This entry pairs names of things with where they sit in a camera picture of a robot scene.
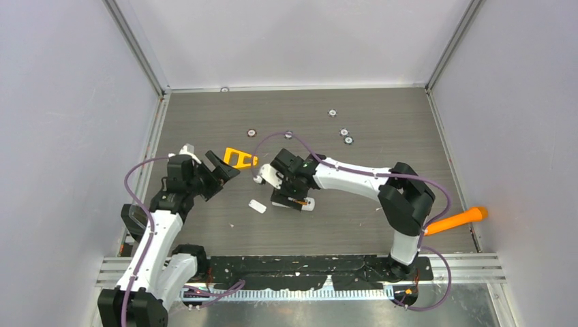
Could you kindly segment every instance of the orange object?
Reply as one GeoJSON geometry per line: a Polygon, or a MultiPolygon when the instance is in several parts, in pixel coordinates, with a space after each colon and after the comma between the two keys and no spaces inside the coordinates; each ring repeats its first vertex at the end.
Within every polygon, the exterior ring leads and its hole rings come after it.
{"type": "Polygon", "coordinates": [[[450,228],[454,228],[465,223],[471,223],[473,221],[482,221],[487,217],[487,210],[483,206],[475,206],[470,208],[459,215],[455,215],[427,226],[425,235],[433,235],[450,228]]]}

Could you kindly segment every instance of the purple cable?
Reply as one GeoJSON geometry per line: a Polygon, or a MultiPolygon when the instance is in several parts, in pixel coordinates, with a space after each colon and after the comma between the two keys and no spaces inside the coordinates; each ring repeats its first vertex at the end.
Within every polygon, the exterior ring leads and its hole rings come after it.
{"type": "MultiPolygon", "coordinates": [[[[134,266],[134,269],[132,271],[132,276],[128,280],[127,289],[125,291],[125,295],[123,297],[123,304],[121,307],[121,327],[127,327],[127,316],[126,315],[127,315],[128,298],[130,296],[130,292],[132,290],[132,285],[134,283],[134,279],[136,277],[136,274],[140,270],[140,266],[142,266],[142,262],[145,260],[145,256],[147,255],[147,252],[149,251],[149,248],[151,247],[151,243],[153,242],[153,237],[155,235],[155,220],[151,214],[151,211],[149,211],[147,206],[145,206],[145,204],[142,203],[142,201],[140,201],[138,196],[136,196],[136,194],[130,189],[130,187],[128,186],[128,179],[129,179],[130,175],[132,175],[132,173],[135,170],[139,169],[139,167],[146,165],[152,161],[166,160],[166,159],[168,159],[168,157],[156,157],[156,158],[150,158],[150,159],[144,160],[143,162],[141,162],[138,165],[131,168],[125,176],[125,188],[126,188],[128,194],[131,196],[131,198],[136,202],[136,204],[142,209],[142,211],[144,211],[145,214],[147,214],[147,221],[148,221],[149,226],[151,226],[151,231],[149,232],[149,237],[147,239],[147,242],[144,244],[144,248],[142,249],[142,253],[140,254],[140,257],[138,258],[138,261],[136,262],[136,265],[134,266]]],[[[245,285],[245,281],[242,281],[241,287],[239,287],[238,289],[235,289],[234,292],[243,288],[244,285],[245,285]]],[[[216,300],[219,300],[221,297],[222,296],[220,296],[219,298],[216,298],[215,300],[203,305],[202,307],[206,307],[207,305],[213,304],[216,300]]]]}
{"type": "Polygon", "coordinates": [[[215,298],[213,300],[210,300],[207,303],[204,303],[203,305],[200,305],[198,308],[199,309],[203,309],[206,308],[208,306],[211,306],[213,304],[215,304],[215,302],[217,302],[218,300],[220,300],[221,298],[224,298],[225,296],[229,296],[234,294],[235,292],[238,292],[239,290],[241,290],[243,287],[245,287],[245,281],[244,280],[239,280],[237,281],[233,286],[231,286],[228,290],[226,290],[223,293],[210,293],[207,291],[203,291],[200,288],[194,287],[194,286],[189,286],[189,285],[184,285],[184,288],[188,288],[189,290],[193,290],[195,294],[199,294],[202,296],[214,296],[215,298]]]}
{"type": "MultiPolygon", "coordinates": [[[[285,135],[287,134],[286,131],[279,131],[277,133],[273,133],[265,138],[263,138],[261,140],[261,142],[259,142],[257,144],[257,146],[255,147],[255,151],[253,151],[253,156],[257,155],[257,151],[258,149],[261,147],[261,145],[263,143],[265,143],[265,141],[267,141],[269,138],[272,138],[273,136],[278,136],[278,135],[285,135]]],[[[307,151],[309,151],[309,153],[311,153],[311,156],[317,160],[320,164],[325,165],[327,167],[330,168],[335,168],[335,165],[329,163],[329,162],[325,162],[323,161],[321,158],[319,158],[319,156],[317,155],[317,153],[315,153],[315,151],[313,151],[313,149],[308,145],[308,143],[306,143],[304,140],[300,139],[297,135],[295,135],[294,133],[291,133],[292,138],[297,139],[306,149],[307,151]]],[[[251,161],[251,173],[253,174],[254,177],[257,177],[257,174],[255,173],[255,165],[253,164],[253,161],[251,161]]],[[[353,174],[360,174],[363,176],[374,176],[373,173],[371,172],[364,172],[362,170],[356,170],[356,169],[352,169],[352,168],[347,168],[347,167],[339,167],[340,170],[343,170],[344,172],[351,172],[353,174]]],[[[448,211],[450,210],[451,206],[452,206],[452,199],[450,196],[450,193],[448,192],[448,190],[443,187],[441,184],[432,181],[428,178],[424,178],[421,176],[416,176],[416,175],[409,175],[409,174],[390,174],[390,173],[378,173],[376,175],[377,177],[393,177],[393,178],[406,178],[406,179],[413,179],[416,181],[422,181],[424,183],[428,183],[430,185],[433,185],[434,187],[436,187],[437,189],[439,189],[445,196],[447,199],[447,203],[446,203],[446,207],[444,208],[444,210],[442,210],[441,213],[438,213],[435,217],[431,218],[429,221],[427,221],[426,223],[424,223],[423,228],[422,228],[422,232],[419,234],[419,239],[417,242],[417,247],[418,249],[426,249],[428,251],[433,252],[434,254],[436,254],[437,256],[439,256],[442,261],[444,262],[444,264],[446,265],[446,268],[448,270],[448,288],[446,290],[446,294],[444,294],[443,298],[436,304],[430,306],[430,307],[424,307],[424,308],[420,308],[420,307],[408,307],[408,309],[413,310],[413,311],[427,311],[427,310],[432,310],[435,309],[437,307],[439,307],[447,298],[448,295],[450,294],[450,289],[451,289],[451,270],[450,270],[450,266],[446,260],[446,258],[444,258],[444,256],[440,253],[437,252],[435,249],[432,249],[431,247],[422,247],[421,243],[423,241],[423,232],[426,230],[427,226],[431,225],[433,222],[437,221],[439,218],[443,217],[445,214],[448,213],[448,211]]],[[[396,304],[401,305],[401,306],[405,306],[403,303],[394,300],[396,302],[396,304]]]]}
{"type": "MultiPolygon", "coordinates": [[[[261,147],[261,145],[263,143],[265,143],[265,141],[267,141],[269,138],[272,138],[273,136],[278,136],[278,135],[285,135],[287,134],[286,131],[279,131],[277,133],[273,133],[271,135],[268,135],[267,137],[265,137],[264,139],[261,140],[261,142],[259,142],[259,144],[257,144],[257,146],[255,147],[255,151],[253,151],[253,156],[257,155],[257,151],[258,149],[261,147]]],[[[309,153],[311,153],[311,156],[313,156],[313,158],[317,161],[319,161],[320,164],[330,167],[330,168],[335,168],[335,165],[323,161],[321,158],[319,158],[319,156],[317,156],[317,153],[315,153],[315,151],[313,151],[313,149],[310,147],[310,145],[308,145],[308,143],[306,143],[304,140],[300,139],[297,135],[295,135],[294,133],[291,133],[292,138],[297,139],[306,149],[307,151],[309,151],[309,153]]],[[[339,167],[340,170],[343,170],[344,172],[351,172],[353,174],[360,174],[363,176],[371,176],[374,177],[374,174],[371,172],[364,172],[362,170],[356,170],[356,169],[352,169],[352,168],[347,168],[347,167],[339,167]]],[[[257,174],[255,173],[255,165],[253,164],[253,161],[251,161],[251,173],[253,174],[253,177],[257,177],[257,174]]],[[[438,213],[435,217],[431,218],[428,222],[424,223],[423,228],[422,228],[422,232],[419,234],[419,239],[417,242],[417,247],[418,249],[421,248],[421,243],[423,241],[423,232],[425,231],[425,229],[427,228],[427,226],[429,226],[430,224],[432,224],[433,222],[437,221],[439,218],[443,217],[445,214],[448,213],[448,211],[450,210],[451,206],[452,206],[452,199],[450,196],[450,193],[448,192],[448,190],[443,187],[441,184],[432,181],[428,178],[424,178],[421,176],[417,176],[417,175],[409,175],[409,174],[390,174],[390,173],[378,173],[376,175],[377,177],[393,177],[393,178],[406,178],[406,179],[413,179],[416,181],[422,181],[424,183],[428,183],[430,185],[433,185],[435,188],[439,189],[445,196],[447,199],[447,203],[446,203],[446,207],[444,208],[444,210],[442,210],[441,213],[438,213]]]]}
{"type": "MultiPolygon", "coordinates": [[[[418,312],[424,312],[424,311],[428,311],[428,310],[433,310],[437,307],[439,307],[440,305],[442,305],[443,302],[445,302],[448,298],[448,296],[450,295],[450,290],[451,290],[451,269],[450,269],[450,264],[448,263],[448,260],[446,260],[446,258],[444,258],[444,256],[438,252],[435,249],[432,249],[431,247],[426,247],[424,246],[422,249],[424,250],[428,250],[434,254],[436,254],[438,257],[440,257],[440,259],[444,262],[444,265],[446,266],[446,269],[448,270],[448,288],[446,288],[446,293],[444,294],[444,296],[442,297],[441,300],[439,300],[436,304],[431,305],[429,307],[410,307],[408,306],[408,310],[411,311],[418,311],[418,312]]],[[[401,301],[395,300],[393,299],[393,302],[396,305],[399,305],[400,307],[405,307],[406,305],[404,303],[402,303],[404,299],[402,298],[401,301]]]]}

